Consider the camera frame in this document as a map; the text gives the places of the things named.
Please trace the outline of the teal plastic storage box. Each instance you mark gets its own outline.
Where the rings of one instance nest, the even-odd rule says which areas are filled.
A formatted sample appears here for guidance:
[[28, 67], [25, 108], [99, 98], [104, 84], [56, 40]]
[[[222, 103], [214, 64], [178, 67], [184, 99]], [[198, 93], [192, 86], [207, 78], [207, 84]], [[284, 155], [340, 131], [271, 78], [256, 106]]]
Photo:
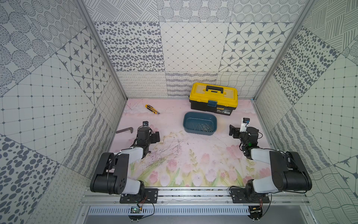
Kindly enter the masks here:
[[213, 135], [217, 130], [217, 118], [208, 113], [188, 112], [184, 115], [183, 128], [187, 133]]

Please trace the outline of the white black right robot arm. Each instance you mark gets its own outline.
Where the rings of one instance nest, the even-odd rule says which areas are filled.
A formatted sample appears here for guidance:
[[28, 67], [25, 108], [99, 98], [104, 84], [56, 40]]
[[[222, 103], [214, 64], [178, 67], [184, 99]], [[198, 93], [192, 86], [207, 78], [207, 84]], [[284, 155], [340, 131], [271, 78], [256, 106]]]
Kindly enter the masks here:
[[259, 130], [242, 123], [241, 127], [229, 126], [229, 135], [240, 140], [239, 149], [251, 161], [270, 165], [268, 177], [248, 180], [245, 196], [273, 194], [277, 192], [306, 193], [312, 188], [312, 180], [297, 152], [280, 151], [258, 146]]

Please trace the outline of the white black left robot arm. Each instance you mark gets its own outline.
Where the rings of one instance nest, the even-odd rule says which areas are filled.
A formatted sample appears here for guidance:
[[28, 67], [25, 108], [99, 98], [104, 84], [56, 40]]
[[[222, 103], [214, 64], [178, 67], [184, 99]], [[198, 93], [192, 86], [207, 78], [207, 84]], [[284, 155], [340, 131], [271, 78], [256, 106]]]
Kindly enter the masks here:
[[150, 153], [149, 146], [160, 142], [159, 132], [149, 126], [138, 128], [134, 143], [118, 153], [103, 153], [90, 182], [90, 191], [96, 193], [131, 195], [143, 198], [144, 183], [128, 177], [130, 165]]

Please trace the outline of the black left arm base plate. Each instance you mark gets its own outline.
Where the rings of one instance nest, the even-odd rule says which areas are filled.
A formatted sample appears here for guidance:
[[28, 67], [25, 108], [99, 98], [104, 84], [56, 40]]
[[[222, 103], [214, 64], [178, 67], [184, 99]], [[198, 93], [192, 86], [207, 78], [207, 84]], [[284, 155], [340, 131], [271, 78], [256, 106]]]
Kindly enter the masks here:
[[158, 189], [144, 188], [138, 194], [122, 194], [120, 203], [153, 203], [156, 204], [158, 200]]

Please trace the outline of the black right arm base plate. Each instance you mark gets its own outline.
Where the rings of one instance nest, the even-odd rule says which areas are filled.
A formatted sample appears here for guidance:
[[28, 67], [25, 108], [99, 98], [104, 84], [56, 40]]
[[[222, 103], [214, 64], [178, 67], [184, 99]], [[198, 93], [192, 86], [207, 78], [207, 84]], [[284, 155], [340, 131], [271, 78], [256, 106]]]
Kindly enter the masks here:
[[233, 203], [269, 203], [270, 198], [267, 194], [262, 193], [247, 193], [244, 188], [232, 186], [228, 190]]

